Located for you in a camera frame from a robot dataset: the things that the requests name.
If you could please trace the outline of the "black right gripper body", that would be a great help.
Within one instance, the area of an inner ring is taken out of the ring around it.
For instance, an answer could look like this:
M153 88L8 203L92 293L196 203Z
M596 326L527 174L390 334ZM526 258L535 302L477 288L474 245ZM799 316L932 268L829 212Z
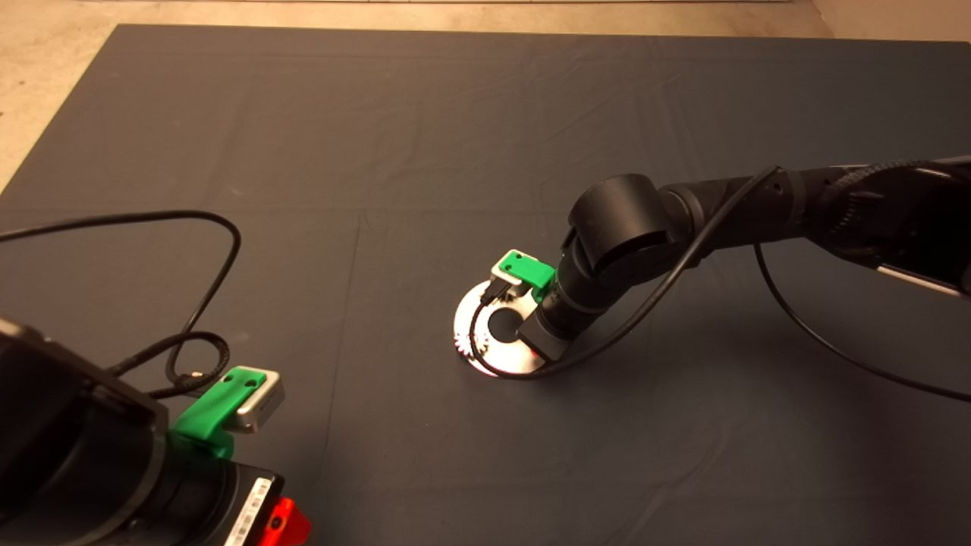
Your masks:
M573 344L573 338L550 326L541 311L528 315L517 329L517 335L545 362L559 362Z

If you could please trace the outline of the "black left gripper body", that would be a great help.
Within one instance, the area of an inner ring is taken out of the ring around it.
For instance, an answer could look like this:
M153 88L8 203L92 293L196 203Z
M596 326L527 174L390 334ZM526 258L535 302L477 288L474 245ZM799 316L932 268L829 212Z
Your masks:
M236 469L222 545L256 545L281 497L284 476L269 469Z

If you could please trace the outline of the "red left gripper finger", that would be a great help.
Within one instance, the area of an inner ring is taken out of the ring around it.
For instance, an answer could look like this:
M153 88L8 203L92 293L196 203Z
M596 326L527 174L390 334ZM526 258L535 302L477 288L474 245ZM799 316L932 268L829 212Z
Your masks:
M291 498L280 497L274 504L259 535L260 546L306 545L311 522Z

